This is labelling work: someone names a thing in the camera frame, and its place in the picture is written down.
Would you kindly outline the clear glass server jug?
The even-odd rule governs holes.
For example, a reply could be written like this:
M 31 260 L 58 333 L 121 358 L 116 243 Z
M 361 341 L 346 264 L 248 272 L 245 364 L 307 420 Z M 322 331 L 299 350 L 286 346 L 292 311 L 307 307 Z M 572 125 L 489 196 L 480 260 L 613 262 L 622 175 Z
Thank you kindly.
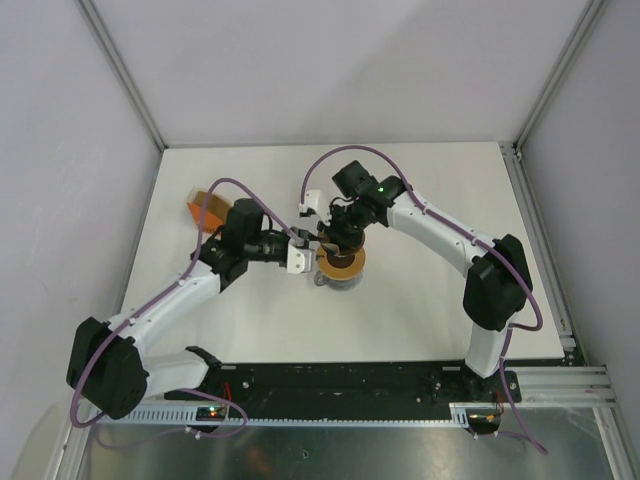
M 321 271 L 317 271 L 313 278 L 316 287 L 327 287 L 334 291 L 345 292 L 356 288 L 362 281 L 364 273 L 360 272 L 349 279 L 332 279 Z

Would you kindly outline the brown paper coffee filter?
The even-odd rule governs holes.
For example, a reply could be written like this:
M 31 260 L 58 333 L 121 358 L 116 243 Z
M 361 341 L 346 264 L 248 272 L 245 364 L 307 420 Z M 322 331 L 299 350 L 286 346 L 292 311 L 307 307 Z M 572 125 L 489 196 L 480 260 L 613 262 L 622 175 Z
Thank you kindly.
M 320 232 L 319 240 L 321 246 L 330 255 L 349 257 L 354 256 L 363 248 L 365 234 L 363 231 L 351 235 L 336 234 L 335 232 Z

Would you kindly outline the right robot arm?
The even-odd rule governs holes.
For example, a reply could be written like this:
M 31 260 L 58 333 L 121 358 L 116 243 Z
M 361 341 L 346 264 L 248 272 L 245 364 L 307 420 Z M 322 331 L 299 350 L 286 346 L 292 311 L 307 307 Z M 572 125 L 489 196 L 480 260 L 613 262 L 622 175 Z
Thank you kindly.
M 463 309 L 473 322 L 461 376 L 463 393 L 484 401 L 497 389 L 507 328 L 524 308 L 532 287 L 523 245 L 508 234 L 501 239 L 477 236 L 471 229 L 432 207 L 398 176 L 377 180 L 353 161 L 332 177 L 348 203 L 329 205 L 331 218 L 319 225 L 321 246 L 334 262 L 353 257 L 364 245 L 367 227 L 380 224 L 425 245 L 465 279 Z

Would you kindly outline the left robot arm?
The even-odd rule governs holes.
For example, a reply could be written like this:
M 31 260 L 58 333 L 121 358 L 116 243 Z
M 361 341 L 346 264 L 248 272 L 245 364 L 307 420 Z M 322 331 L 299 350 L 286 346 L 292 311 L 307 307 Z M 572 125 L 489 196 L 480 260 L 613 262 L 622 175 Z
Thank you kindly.
M 99 321 L 90 317 L 76 330 L 66 381 L 72 405 L 85 398 L 102 415 L 121 419 L 145 398 L 188 389 L 214 397 L 221 387 L 215 356 L 200 347 L 153 357 L 152 347 L 189 312 L 221 295 L 252 262 L 275 263 L 292 274 L 307 273 L 315 235 L 307 230 L 266 229 L 265 211 L 240 199 L 225 222 L 191 255 L 187 268 L 141 305 Z

